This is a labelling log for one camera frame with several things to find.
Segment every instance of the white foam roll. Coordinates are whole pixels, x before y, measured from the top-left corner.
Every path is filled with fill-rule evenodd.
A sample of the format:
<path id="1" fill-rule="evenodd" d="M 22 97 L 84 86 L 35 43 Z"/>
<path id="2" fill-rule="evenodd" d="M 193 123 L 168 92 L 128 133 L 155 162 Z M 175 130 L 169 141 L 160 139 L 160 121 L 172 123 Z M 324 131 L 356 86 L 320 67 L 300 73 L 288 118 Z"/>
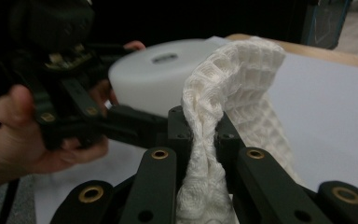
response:
<path id="1" fill-rule="evenodd" d="M 109 80 L 121 105 L 166 118 L 181 104 L 185 80 L 218 47 L 204 39 L 157 44 L 112 64 Z"/>

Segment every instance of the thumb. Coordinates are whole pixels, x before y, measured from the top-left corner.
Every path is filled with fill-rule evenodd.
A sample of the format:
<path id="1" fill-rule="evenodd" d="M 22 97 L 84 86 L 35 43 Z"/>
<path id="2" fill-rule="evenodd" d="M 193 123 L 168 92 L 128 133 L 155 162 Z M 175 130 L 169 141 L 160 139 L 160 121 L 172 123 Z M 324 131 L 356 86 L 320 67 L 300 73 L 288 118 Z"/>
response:
<path id="1" fill-rule="evenodd" d="M 140 50 L 140 49 L 145 49 L 145 48 L 146 48 L 146 46 L 144 45 L 144 43 L 142 43 L 139 40 L 133 40 L 133 41 L 124 45 L 124 49 Z"/>
<path id="2" fill-rule="evenodd" d="M 7 95 L 0 97 L 0 122 L 12 128 L 20 128 L 31 122 L 34 100 L 30 91 L 22 85 L 14 85 Z"/>

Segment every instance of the dark background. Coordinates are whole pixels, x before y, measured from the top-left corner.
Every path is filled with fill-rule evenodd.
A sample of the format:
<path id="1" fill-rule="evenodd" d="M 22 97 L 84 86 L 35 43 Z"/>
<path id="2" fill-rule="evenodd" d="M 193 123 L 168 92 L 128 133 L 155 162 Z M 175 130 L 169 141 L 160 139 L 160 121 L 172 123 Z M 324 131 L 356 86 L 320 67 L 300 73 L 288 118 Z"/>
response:
<path id="1" fill-rule="evenodd" d="M 339 14 L 345 0 L 321 2 L 320 12 L 338 4 Z M 17 47 L 7 28 L 7 14 L 13 3 L 0 0 L 0 55 Z M 148 47 L 178 39 L 241 33 L 304 43 L 307 35 L 313 35 L 311 19 L 315 4 L 313 0 L 94 0 L 96 15 L 88 41 L 125 44 L 140 40 Z M 338 36 L 334 35 L 322 47 L 334 47 Z M 0 95 L 7 93 L 9 87 L 0 69 Z"/>

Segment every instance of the white waffle towel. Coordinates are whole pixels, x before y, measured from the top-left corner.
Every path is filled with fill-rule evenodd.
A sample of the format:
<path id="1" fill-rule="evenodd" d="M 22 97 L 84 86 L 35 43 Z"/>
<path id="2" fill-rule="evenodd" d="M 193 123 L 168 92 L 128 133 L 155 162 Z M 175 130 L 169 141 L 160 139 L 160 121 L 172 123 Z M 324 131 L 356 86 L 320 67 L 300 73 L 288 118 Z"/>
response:
<path id="1" fill-rule="evenodd" d="M 227 113 L 247 147 L 268 151 L 297 182 L 292 152 L 267 90 L 285 58 L 279 45 L 254 36 L 228 42 L 186 80 L 182 107 L 193 147 L 177 195 L 177 223 L 235 223 L 225 170 L 216 159 L 215 127 Z"/>

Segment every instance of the human hand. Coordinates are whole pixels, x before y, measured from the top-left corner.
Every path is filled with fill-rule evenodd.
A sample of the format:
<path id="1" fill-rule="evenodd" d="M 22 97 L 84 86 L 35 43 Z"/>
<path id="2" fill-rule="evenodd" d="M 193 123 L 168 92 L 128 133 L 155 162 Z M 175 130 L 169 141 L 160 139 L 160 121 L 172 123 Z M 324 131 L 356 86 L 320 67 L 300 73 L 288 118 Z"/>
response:
<path id="1" fill-rule="evenodd" d="M 139 41 L 124 46 L 144 49 Z M 89 95 L 106 112 L 105 102 L 117 102 L 109 81 L 103 80 L 89 91 Z M 103 157 L 108 150 L 106 137 L 92 147 L 79 149 L 77 139 L 65 139 L 60 148 L 47 150 L 34 120 L 34 101 L 29 90 L 14 85 L 7 95 L 0 97 L 0 185 L 29 174 L 49 174 Z"/>

